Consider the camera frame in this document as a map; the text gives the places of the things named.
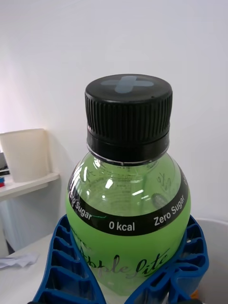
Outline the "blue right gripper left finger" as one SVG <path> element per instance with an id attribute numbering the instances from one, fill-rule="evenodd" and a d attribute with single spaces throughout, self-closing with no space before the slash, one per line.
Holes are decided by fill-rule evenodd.
<path id="1" fill-rule="evenodd" d="M 46 267 L 34 304 L 105 304 L 92 271 L 81 255 L 66 216 L 50 241 Z"/>

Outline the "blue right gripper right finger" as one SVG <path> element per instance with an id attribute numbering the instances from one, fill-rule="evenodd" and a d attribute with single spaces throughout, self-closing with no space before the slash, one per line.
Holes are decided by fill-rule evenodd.
<path id="1" fill-rule="evenodd" d="M 128 304 L 180 304 L 191 295 L 209 268 L 203 231 L 190 217 L 179 249 L 127 299 Z"/>

